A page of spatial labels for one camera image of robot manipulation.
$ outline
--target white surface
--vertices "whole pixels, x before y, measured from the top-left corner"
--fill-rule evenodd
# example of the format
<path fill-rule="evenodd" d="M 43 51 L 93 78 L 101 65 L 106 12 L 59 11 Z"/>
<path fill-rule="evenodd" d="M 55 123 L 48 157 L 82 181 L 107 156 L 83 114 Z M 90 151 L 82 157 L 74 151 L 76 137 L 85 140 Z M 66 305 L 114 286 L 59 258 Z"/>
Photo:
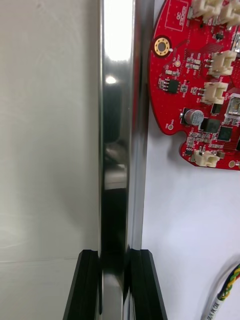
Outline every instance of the white surface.
<path fill-rule="evenodd" d="M 97 1 L 0 12 L 0 318 L 59 320 L 98 248 Z"/>
<path fill-rule="evenodd" d="M 179 155 L 184 140 L 161 133 L 150 109 L 142 247 L 153 254 L 168 320 L 200 320 L 218 279 L 240 262 L 240 172 L 194 167 Z M 239 320 L 239 299 L 238 281 L 216 320 Z"/>

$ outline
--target wire harness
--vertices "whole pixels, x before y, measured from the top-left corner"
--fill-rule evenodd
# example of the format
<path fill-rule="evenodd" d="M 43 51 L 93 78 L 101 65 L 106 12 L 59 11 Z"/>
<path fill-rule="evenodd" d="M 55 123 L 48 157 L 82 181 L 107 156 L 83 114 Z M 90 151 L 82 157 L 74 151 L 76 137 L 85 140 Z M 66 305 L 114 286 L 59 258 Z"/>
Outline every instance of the wire harness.
<path fill-rule="evenodd" d="M 220 292 L 217 294 L 214 302 L 212 303 L 208 315 L 204 317 L 204 320 L 213 320 L 216 317 L 217 312 L 219 311 L 225 299 L 230 295 L 233 284 L 238 278 L 240 278 L 240 264 L 238 264 L 227 277 Z"/>

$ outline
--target electrolytic capacitor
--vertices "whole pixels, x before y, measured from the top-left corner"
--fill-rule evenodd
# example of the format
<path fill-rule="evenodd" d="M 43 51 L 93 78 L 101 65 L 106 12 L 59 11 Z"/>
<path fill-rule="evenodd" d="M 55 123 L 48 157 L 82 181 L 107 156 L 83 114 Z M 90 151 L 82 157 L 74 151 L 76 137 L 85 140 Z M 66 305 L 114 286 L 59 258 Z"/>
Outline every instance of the electrolytic capacitor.
<path fill-rule="evenodd" d="M 204 113 L 201 110 L 188 110 L 184 115 L 184 120 L 189 125 L 199 126 L 204 120 Z"/>

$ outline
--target metal rail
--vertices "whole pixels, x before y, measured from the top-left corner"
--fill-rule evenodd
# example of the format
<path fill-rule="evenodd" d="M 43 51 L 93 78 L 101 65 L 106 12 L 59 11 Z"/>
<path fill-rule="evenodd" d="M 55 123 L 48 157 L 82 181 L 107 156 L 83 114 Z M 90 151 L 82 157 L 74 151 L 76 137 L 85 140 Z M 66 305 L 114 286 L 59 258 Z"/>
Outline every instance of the metal rail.
<path fill-rule="evenodd" d="M 100 0 L 99 251 L 103 320 L 130 317 L 129 249 L 141 249 L 154 0 Z"/>

